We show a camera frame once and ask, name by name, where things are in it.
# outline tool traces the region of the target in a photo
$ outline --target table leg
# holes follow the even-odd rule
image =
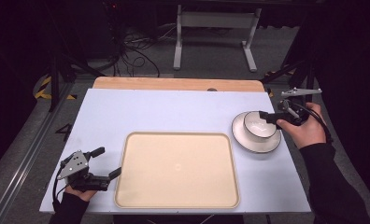
[[[254,34],[255,34],[255,30],[257,29],[260,15],[261,15],[261,9],[257,8],[254,13],[254,18],[252,19],[251,26],[249,28],[249,38],[247,39],[247,41],[242,42],[243,50],[244,50],[244,53],[246,54],[247,63],[249,64],[249,70],[251,72],[257,71],[257,65],[255,64],[254,58],[252,57],[250,46],[251,46],[252,38],[254,37]]]
[[[178,5],[178,14],[177,14],[177,44],[176,52],[174,54],[174,70],[179,70],[181,68],[181,54],[182,54],[182,22],[181,22],[181,5]]]

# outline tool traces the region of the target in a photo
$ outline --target wooden table edge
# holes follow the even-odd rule
[[[98,77],[94,89],[165,91],[264,91],[261,81],[171,77]]]

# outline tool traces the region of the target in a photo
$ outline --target white plate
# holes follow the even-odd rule
[[[273,151],[278,147],[281,140],[281,134],[276,131],[271,137],[261,138],[250,133],[244,127],[244,118],[249,112],[237,115],[232,123],[232,132],[235,139],[241,146],[256,153],[266,153]]]
[[[271,137],[277,130],[275,124],[266,123],[265,119],[260,118],[259,111],[251,111],[246,114],[244,117],[244,127],[246,131],[253,133],[251,137],[255,135],[261,138]]]

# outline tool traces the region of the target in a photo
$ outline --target metal stand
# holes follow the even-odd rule
[[[174,70],[181,67],[182,54],[182,27],[219,27],[219,28],[243,28],[249,29],[247,41],[242,41],[244,53],[247,58],[249,70],[257,71],[250,45],[258,25],[261,9],[257,8],[254,13],[220,13],[220,12],[182,12],[181,5],[178,5],[177,14],[177,44],[174,54]]]

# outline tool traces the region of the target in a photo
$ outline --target black sleeve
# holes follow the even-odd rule
[[[62,202],[49,224],[79,224],[88,205],[88,202],[84,202],[78,196],[64,193]]]
[[[365,203],[334,162],[335,149],[328,144],[303,147],[310,180],[309,200],[315,223],[370,223]]]

